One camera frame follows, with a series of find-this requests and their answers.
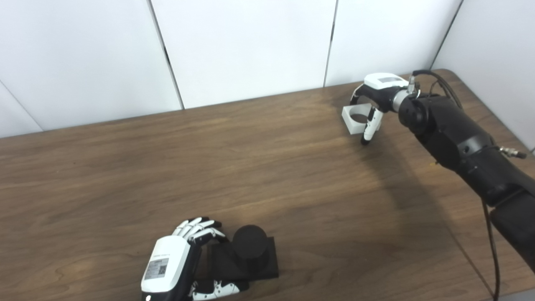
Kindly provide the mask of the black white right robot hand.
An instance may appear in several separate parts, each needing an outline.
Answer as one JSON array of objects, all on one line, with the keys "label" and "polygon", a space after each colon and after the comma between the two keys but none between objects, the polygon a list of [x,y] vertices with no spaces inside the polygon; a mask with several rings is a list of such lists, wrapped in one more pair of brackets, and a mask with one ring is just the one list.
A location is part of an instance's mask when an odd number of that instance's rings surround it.
[{"label": "black white right robot hand", "polygon": [[413,92],[413,84],[396,74],[376,73],[365,76],[363,84],[355,89],[350,105],[357,105],[366,97],[373,101],[367,114],[367,123],[361,137],[361,144],[368,145],[380,128],[384,114],[398,112],[401,103]]}]

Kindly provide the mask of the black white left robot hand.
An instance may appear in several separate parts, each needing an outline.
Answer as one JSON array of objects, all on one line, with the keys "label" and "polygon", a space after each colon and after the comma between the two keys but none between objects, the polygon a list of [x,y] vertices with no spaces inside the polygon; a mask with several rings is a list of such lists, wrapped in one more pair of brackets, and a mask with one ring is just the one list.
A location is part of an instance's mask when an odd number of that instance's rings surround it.
[{"label": "black white left robot hand", "polygon": [[186,219],[159,238],[142,276],[142,301],[210,301],[247,291],[246,281],[195,280],[202,247],[229,241],[221,226],[209,217]]}]

